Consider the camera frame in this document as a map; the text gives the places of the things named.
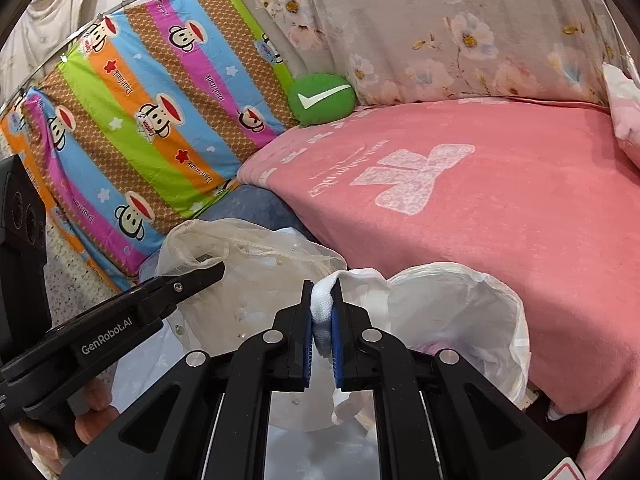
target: blue gray fabric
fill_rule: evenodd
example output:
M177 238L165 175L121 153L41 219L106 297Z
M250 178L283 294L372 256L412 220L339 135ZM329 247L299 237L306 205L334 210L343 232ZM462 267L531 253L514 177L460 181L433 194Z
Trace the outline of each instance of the blue gray fabric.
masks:
M209 207L199 218L208 222L221 218L238 218L272 231L293 227L308 240L318 243L283 199L261 187L240 186ZM140 266L138 277L141 282L153 277L158 254L159 251L156 251Z

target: red star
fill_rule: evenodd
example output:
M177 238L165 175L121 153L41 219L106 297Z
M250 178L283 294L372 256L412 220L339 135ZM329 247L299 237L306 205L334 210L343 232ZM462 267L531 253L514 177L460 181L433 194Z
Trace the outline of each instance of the red star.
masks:
M184 164L187 160L189 160L189 151L178 150L178 154L175 156L175 160L180 162L180 164Z
M110 74L114 70L116 70L116 62L114 59L110 59L107 61L107 64L104 66L104 69L107 74Z

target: green stripe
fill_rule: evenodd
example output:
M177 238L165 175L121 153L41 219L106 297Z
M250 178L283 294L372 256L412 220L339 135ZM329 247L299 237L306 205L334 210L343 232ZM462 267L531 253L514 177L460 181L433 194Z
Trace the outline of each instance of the green stripe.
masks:
M201 195L178 169L140 136L135 119L124 111L77 49L58 67L82 108L108 141L178 214L191 218L193 211L190 208L194 202L210 202L211 197ZM112 130L109 126L114 118L123 119L120 129Z
M242 19L246 23L249 30L251 30L254 38L258 41L262 41L262 33L264 32L258 22L255 21L255 18L249 12L249 9L244 4L242 0L230 0L233 6L238 11L238 14L242 16ZM276 77L280 81L282 88L284 89L285 94L289 94L289 90L293 85L293 77L291 76L291 72L285 63L279 63L277 65L272 65L273 71L275 72Z

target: brown patterned stripe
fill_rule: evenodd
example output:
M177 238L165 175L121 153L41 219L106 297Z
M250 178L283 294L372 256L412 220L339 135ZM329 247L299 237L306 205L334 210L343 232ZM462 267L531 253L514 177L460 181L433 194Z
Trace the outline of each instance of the brown patterned stripe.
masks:
M61 104L69 108L76 118L74 139L108 181L122 195L127 191L135 191L149 202L156 214L153 228L157 232L165 235L174 226L183 222L184 219L158 195L156 190L129 164L124 155L109 142L91 116L82 108L58 69L43 81L40 89L54 106Z
M273 115L286 128L298 124L293 117L287 97L278 82L271 65L254 45L254 35L230 0L198 0L202 8L216 24L226 42L240 59L242 66L251 76L254 84L264 97Z
M244 162L253 155L258 147L240 130L238 124L223 110L217 99L209 97L193 84L177 54L162 37L162 33L146 7L133 7L127 10L126 14L129 25L139 35L148 53L166 68L187 99L207 121L210 128L225 141L238 160Z
M49 191L51 192L53 197L56 199L56 202L58 202L58 205L60 206L62 211L66 214L66 216L69 217L74 222L74 224L76 224L78 227L82 226L82 222L76 215L76 212L72 208L67 208L65 206L64 200L62 200L62 197L58 193L58 190L56 189L56 187L53 185L53 181L51 180L51 177L47 172L47 168L44 165L44 154L42 153L42 138L40 137L40 129L38 128L33 115L31 115L31 112L27 109L27 107L23 107L22 111L24 113L24 118L27 121L27 125L29 126L29 145L31 147L31 152L33 153L33 158L35 159L36 164L38 165L40 174L42 175L45 185L47 186L47 188L49 188ZM120 265L118 259L114 256L114 254L111 253L111 251L109 251L89 231L87 231L86 229L82 229L82 232L89 238L89 240L91 240L91 242L98 249L100 249L102 254L104 254L108 259L111 260L111 263L113 263L116 267L118 267L118 269L120 269L120 272L122 272L125 276L128 276L130 278L134 277L134 275L132 275L127 269L125 269L123 266Z

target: speckled floor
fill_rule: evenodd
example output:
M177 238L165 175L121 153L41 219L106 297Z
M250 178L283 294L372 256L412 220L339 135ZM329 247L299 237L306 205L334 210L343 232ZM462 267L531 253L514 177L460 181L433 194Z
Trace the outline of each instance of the speckled floor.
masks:
M0 158L12 154L4 136L0 135ZM47 265L44 279L53 326L110 298L113 291L95 274L47 218ZM101 377L109 386L113 383L115 365Z

